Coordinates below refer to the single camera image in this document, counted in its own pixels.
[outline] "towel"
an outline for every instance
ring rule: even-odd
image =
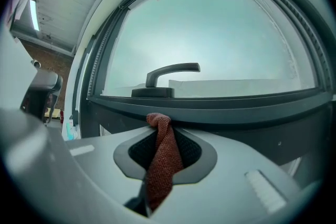
[[[183,169],[182,159],[171,127],[171,119],[163,114],[147,115],[147,122],[157,127],[155,155],[146,174],[149,207],[154,211],[173,187],[173,175]]]

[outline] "window handle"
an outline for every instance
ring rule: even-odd
[[[156,87],[159,76],[176,72],[200,72],[201,68],[197,62],[178,63],[176,65],[161,67],[147,74],[146,88]]]

